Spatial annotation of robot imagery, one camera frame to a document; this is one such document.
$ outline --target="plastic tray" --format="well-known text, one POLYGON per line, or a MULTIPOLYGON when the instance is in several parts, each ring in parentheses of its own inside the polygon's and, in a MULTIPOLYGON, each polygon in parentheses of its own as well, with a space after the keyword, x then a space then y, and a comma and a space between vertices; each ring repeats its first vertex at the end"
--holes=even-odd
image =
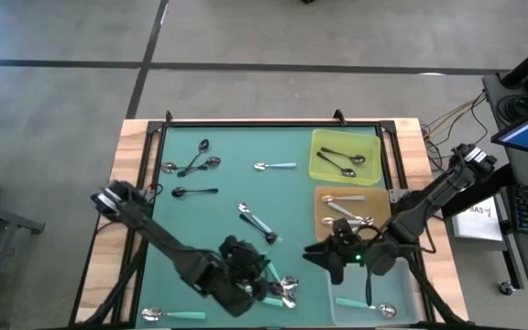
POLYGON ((372 276, 372 302, 374 305, 389 303, 394 306, 396 315, 392 318, 375 310, 336 305, 336 297, 366 301, 366 268, 349 264, 344 272, 344 281, 340 285, 332 285, 327 272, 331 316, 335 325, 412 325, 419 322, 407 260, 397 258, 394 267, 384 276, 372 276))
POLYGON ((311 142, 309 175, 313 179, 330 182, 352 183, 362 186, 375 184, 380 180, 380 139, 371 135, 315 129, 311 142), (341 175, 341 170, 338 167, 316 155, 321 147, 346 155, 363 155, 366 161, 355 165, 346 157, 324 153, 342 168, 349 168, 356 172, 356 178, 348 178, 341 175))

